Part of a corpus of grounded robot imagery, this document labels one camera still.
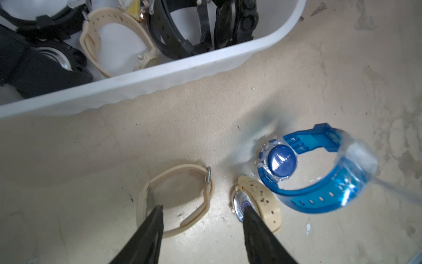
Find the small black round watch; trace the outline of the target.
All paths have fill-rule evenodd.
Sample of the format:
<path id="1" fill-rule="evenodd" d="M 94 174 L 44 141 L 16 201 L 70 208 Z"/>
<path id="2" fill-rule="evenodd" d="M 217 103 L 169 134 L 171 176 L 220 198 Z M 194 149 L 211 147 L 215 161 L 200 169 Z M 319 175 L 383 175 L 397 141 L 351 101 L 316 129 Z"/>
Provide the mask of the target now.
<path id="1" fill-rule="evenodd" d="M 259 22 L 257 2 L 214 1 L 216 21 L 214 33 L 208 16 L 209 1 L 150 1 L 147 26 L 160 52 L 177 60 L 200 55 L 253 40 Z M 193 45 L 182 36 L 171 13 L 195 7 L 200 25 L 200 43 Z"/>

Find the black chunky digital watch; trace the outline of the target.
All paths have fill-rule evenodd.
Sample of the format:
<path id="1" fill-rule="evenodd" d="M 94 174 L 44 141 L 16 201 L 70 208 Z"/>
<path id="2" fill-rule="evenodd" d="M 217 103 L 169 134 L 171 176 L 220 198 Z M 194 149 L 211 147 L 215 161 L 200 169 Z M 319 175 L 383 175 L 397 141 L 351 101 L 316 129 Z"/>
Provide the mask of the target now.
<path id="1" fill-rule="evenodd" d="M 25 99 L 93 81 L 86 56 L 61 40 L 33 40 L 1 25 L 1 85 Z"/>

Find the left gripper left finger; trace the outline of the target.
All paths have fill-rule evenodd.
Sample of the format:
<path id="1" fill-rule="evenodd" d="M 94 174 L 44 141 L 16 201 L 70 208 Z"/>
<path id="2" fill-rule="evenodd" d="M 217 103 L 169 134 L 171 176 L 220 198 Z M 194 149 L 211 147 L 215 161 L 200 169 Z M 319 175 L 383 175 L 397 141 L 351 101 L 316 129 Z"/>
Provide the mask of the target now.
<path id="1" fill-rule="evenodd" d="M 157 264 L 163 232 L 163 206 L 158 205 L 110 264 Z"/>

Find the blue transparent watch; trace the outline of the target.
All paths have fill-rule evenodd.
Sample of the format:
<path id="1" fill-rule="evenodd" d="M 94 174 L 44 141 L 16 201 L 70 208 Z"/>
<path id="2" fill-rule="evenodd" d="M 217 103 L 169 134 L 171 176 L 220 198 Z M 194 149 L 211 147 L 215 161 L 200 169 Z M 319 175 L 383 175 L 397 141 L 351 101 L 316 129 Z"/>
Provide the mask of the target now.
<path id="1" fill-rule="evenodd" d="M 366 143 L 327 123 L 271 139 L 257 157 L 262 183 L 284 205 L 307 214 L 347 206 L 378 168 Z"/>

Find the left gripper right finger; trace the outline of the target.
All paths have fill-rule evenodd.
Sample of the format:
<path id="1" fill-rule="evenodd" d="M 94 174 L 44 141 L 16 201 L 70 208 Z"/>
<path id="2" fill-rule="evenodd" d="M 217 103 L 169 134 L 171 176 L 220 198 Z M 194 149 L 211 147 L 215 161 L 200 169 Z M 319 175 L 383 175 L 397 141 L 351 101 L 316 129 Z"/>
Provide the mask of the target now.
<path id="1" fill-rule="evenodd" d="M 250 264 L 297 264 L 251 206 L 245 208 L 243 229 Z"/>

